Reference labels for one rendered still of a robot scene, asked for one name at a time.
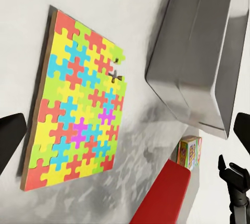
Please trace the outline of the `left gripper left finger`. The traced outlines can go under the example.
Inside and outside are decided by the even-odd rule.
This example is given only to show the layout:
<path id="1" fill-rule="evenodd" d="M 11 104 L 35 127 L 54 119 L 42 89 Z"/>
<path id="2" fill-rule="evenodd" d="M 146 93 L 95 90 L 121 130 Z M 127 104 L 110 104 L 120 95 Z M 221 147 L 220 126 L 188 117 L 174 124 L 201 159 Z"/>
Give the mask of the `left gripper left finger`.
<path id="1" fill-rule="evenodd" d="M 0 175 L 27 133 L 23 113 L 0 118 Z"/>

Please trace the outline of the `jigsaw puzzle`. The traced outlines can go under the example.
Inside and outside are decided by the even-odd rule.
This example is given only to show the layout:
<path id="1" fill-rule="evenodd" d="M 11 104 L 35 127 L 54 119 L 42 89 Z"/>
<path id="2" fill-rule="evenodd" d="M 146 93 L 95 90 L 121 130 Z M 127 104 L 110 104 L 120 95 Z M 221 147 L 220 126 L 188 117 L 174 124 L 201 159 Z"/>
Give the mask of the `jigsaw puzzle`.
<path id="1" fill-rule="evenodd" d="M 250 9 L 250 0 L 249 0 Z M 127 82 L 108 76 L 124 49 L 60 10 L 52 13 L 20 190 L 113 168 Z"/>

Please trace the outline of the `board game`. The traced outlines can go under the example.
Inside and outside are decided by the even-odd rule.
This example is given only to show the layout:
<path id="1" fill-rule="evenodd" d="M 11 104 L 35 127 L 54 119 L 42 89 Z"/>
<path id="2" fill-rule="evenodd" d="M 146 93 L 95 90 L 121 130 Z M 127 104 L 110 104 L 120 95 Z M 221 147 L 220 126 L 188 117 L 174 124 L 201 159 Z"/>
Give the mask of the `board game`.
<path id="1" fill-rule="evenodd" d="M 202 137 L 195 136 L 179 142 L 177 163 L 190 171 L 200 164 Z"/>

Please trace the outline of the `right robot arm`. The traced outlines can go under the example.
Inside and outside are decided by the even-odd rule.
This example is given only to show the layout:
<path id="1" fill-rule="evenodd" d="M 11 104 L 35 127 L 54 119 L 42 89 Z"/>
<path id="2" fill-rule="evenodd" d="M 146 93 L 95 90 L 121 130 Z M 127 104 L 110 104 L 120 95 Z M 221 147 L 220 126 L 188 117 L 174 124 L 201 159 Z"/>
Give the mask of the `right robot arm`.
<path id="1" fill-rule="evenodd" d="M 230 224 L 250 224 L 250 198 L 246 191 L 250 189 L 250 173 L 235 163 L 226 168 L 222 155 L 219 155 L 219 176 L 227 183 L 230 195 Z"/>

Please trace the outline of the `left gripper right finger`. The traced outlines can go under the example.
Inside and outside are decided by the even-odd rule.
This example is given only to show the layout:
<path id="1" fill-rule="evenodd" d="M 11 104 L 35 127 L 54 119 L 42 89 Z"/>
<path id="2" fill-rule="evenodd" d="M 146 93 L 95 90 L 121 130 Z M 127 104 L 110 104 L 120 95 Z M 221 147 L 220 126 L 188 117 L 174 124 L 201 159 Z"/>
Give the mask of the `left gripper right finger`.
<path id="1" fill-rule="evenodd" d="M 234 122 L 233 131 L 250 154 L 250 115 L 239 112 Z"/>

